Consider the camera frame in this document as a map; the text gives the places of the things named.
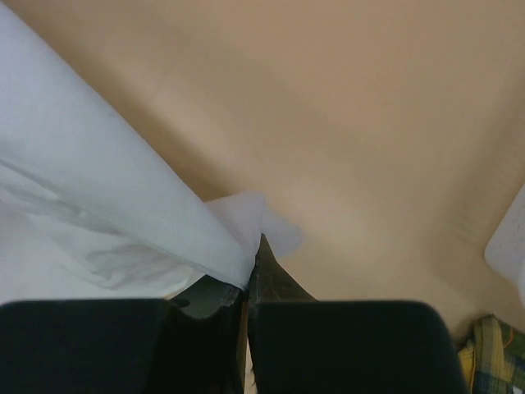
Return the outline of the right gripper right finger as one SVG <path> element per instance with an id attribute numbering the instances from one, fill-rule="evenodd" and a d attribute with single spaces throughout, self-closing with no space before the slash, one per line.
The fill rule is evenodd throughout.
<path id="1" fill-rule="evenodd" d="M 320 301 L 262 240 L 248 339 L 261 393 L 465 393 L 441 316 L 410 300 Z"/>

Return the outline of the white long sleeve shirt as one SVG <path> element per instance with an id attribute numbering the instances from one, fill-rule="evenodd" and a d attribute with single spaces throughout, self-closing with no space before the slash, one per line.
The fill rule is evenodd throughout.
<path id="1" fill-rule="evenodd" d="M 19 16 L 1 9 L 1 301 L 245 288 L 262 239 L 300 229 L 263 195 L 203 202 Z"/>

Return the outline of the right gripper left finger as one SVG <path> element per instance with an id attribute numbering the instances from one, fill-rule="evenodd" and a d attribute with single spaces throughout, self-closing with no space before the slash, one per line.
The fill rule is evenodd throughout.
<path id="1" fill-rule="evenodd" d="M 172 299 L 1 308 L 4 393 L 241 393 L 245 295 L 203 277 Z"/>

